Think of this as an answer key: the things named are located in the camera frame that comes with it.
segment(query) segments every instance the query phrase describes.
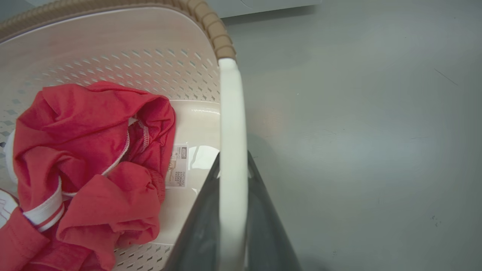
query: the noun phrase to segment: basket handle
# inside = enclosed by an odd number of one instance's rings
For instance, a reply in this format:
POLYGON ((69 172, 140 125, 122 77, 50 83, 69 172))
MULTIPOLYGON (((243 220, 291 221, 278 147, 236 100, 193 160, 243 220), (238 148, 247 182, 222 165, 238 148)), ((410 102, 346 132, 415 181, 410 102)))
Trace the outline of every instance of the basket handle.
POLYGON ((241 75, 236 61, 218 61, 221 88, 219 270, 242 270, 248 213, 248 156, 241 75))

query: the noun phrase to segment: gray countertop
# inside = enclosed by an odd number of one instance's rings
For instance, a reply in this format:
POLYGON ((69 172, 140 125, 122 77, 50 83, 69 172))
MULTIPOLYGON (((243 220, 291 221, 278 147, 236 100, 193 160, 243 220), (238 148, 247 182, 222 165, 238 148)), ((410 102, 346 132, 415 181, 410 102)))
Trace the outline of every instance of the gray countertop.
POLYGON ((248 147, 307 271, 482 270, 482 2, 225 23, 248 147))

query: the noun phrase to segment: red clothing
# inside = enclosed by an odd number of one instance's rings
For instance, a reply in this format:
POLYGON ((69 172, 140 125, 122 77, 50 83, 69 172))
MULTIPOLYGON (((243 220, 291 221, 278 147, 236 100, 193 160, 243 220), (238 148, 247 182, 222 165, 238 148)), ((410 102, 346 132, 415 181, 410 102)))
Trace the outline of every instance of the red clothing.
POLYGON ((11 270, 111 270, 115 246, 155 239, 174 123, 164 96, 108 82, 44 88, 17 119, 23 215, 0 229, 0 262, 11 270), (138 121, 129 126, 131 117, 138 121), (28 234, 5 236, 9 229, 28 234), (3 242, 17 244, 16 253, 3 242))

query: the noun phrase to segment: label sticker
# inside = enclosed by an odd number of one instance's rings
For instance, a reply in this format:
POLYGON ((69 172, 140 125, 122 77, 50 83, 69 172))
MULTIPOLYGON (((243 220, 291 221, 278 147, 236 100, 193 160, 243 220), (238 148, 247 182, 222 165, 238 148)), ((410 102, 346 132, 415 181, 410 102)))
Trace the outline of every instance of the label sticker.
POLYGON ((186 188, 188 150, 187 145, 174 145, 166 174, 167 189, 186 188))

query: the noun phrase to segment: white plastic basket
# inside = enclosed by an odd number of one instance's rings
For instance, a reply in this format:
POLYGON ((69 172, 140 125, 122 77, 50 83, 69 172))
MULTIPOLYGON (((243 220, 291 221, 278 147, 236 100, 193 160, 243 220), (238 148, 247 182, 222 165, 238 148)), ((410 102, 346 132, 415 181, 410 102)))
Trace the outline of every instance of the white plastic basket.
MULTIPOLYGON (((111 81, 169 97, 187 187, 166 192, 153 243, 118 249, 114 270, 158 271, 222 151, 220 269, 244 259, 247 150, 241 76, 222 22, 204 1, 61 0, 0 25, 0 142, 44 86, 111 81)), ((0 188, 16 194, 0 155, 0 188)))

